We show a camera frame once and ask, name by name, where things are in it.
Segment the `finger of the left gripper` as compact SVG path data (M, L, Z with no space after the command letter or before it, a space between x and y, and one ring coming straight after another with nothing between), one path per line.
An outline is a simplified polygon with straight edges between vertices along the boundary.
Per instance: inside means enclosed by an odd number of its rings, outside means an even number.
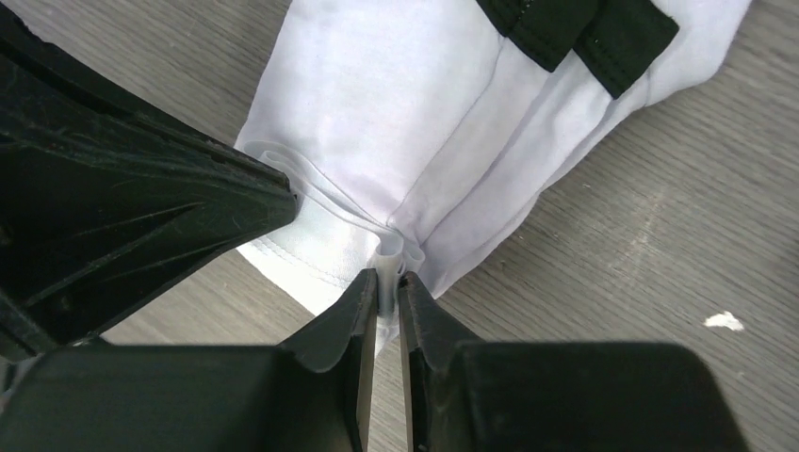
M290 223L280 171L180 122L1 10L1 357L102 333Z

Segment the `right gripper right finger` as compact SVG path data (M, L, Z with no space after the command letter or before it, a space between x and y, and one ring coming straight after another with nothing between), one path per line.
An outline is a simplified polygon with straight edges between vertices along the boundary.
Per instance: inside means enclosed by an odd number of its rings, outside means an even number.
M399 282L413 451L744 451L709 367L659 342L489 342Z

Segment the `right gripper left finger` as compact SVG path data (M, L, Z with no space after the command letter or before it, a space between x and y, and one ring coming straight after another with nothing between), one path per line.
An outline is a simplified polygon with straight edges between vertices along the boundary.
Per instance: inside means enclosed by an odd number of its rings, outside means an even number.
M364 451L378 275L275 346L82 346L38 359L5 451Z

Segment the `white black-trimmed underwear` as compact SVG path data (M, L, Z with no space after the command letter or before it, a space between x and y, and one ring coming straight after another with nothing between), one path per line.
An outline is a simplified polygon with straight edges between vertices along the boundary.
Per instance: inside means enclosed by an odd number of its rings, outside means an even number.
M314 315L378 271L435 297L634 111L711 78L746 1L294 1L236 148L283 171L285 227L239 247Z

